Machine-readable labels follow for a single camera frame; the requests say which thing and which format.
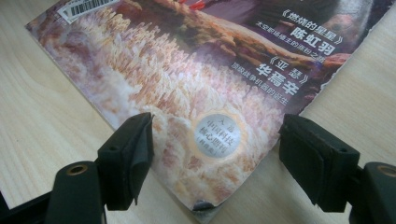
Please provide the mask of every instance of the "round sticker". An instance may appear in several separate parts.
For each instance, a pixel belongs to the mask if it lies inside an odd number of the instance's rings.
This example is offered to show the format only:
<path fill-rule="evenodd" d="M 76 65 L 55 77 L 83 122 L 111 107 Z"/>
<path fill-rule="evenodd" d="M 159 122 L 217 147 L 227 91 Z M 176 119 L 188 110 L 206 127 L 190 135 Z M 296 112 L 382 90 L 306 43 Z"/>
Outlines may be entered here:
<path fill-rule="evenodd" d="M 199 121 L 194 139 L 199 150 L 206 156 L 220 159 L 235 152 L 241 140 L 241 130 L 230 117 L 213 114 Z"/>

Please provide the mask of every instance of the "magazine cover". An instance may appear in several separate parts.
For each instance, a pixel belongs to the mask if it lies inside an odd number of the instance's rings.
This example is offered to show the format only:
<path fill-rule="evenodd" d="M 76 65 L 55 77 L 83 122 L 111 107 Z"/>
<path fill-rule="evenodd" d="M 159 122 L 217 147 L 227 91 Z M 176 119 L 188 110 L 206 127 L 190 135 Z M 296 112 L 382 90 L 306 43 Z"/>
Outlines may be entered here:
<path fill-rule="evenodd" d="M 152 170 L 207 222 L 394 0 L 62 0 L 26 25 L 117 129 L 151 112 Z"/>

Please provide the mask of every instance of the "screw hole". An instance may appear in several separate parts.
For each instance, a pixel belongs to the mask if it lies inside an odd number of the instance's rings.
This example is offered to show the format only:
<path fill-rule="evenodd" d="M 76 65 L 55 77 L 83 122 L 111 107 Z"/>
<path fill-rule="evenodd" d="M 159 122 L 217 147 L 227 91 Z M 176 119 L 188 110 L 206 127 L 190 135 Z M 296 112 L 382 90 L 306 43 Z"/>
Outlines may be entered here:
<path fill-rule="evenodd" d="M 119 150 L 119 148 L 118 147 L 111 147 L 109 150 L 110 151 L 117 151 L 117 150 Z"/>
<path fill-rule="evenodd" d="M 391 177 L 396 177 L 396 169 L 393 167 L 385 166 L 385 165 L 380 165 L 377 167 L 377 169 L 384 175 L 388 175 Z"/>
<path fill-rule="evenodd" d="M 82 164 L 82 165 L 75 165 L 75 166 L 70 167 L 66 173 L 68 175 L 80 175 L 87 170 L 88 170 L 88 166 Z"/>

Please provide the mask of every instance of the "light wooden surface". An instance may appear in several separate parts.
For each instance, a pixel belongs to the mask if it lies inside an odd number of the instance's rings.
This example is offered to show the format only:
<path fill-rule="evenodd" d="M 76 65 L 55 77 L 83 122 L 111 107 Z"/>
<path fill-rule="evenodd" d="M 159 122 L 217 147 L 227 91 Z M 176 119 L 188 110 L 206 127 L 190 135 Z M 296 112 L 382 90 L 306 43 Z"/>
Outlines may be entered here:
<path fill-rule="evenodd" d="M 56 0 L 0 1 L 0 190 L 14 207 L 51 190 L 56 172 L 92 161 L 113 133 L 23 25 Z M 396 164 L 396 7 L 303 113 L 361 152 Z M 347 223 L 313 206 L 273 150 L 212 223 Z M 195 223 L 155 179 L 108 223 Z"/>

